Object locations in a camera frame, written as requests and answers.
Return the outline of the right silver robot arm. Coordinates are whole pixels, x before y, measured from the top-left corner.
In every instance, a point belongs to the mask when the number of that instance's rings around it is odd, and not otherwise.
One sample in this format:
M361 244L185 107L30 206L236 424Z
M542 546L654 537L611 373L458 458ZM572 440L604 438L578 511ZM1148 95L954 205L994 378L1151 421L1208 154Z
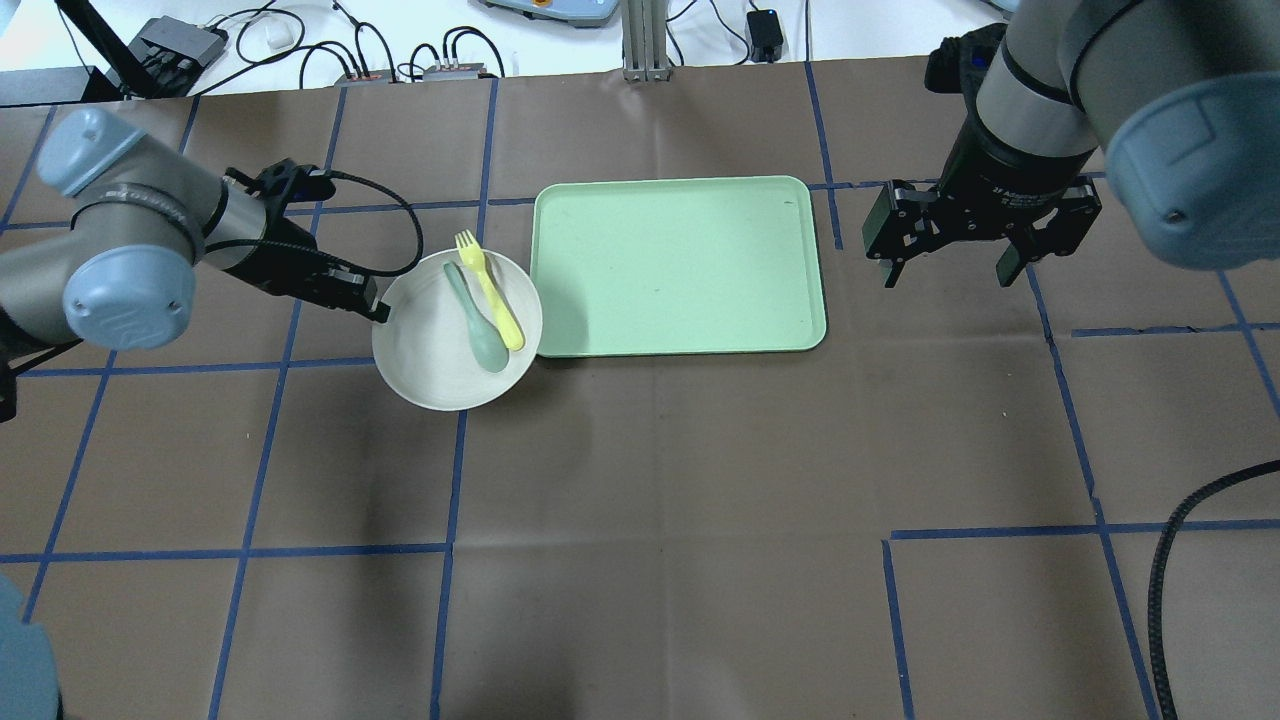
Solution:
M928 190L892 179L863 225L883 286L951 243L1004 240L1010 286L1073 255L1106 179L1157 259L1225 272L1277 258L1275 1L1020 1L950 37L924 85L966 115Z

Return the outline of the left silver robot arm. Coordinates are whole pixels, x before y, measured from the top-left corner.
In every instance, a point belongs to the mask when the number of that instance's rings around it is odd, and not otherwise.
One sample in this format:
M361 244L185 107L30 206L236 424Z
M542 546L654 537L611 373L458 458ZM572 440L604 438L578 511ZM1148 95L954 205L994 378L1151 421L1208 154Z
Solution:
M256 176L216 176L143 129L97 108L46 138L40 179L74 200L64 234L3 254L3 420L17 377L87 342L114 351L179 338L207 263L271 296L383 323L380 272L324 252L285 210L332 199L351 174L283 159Z

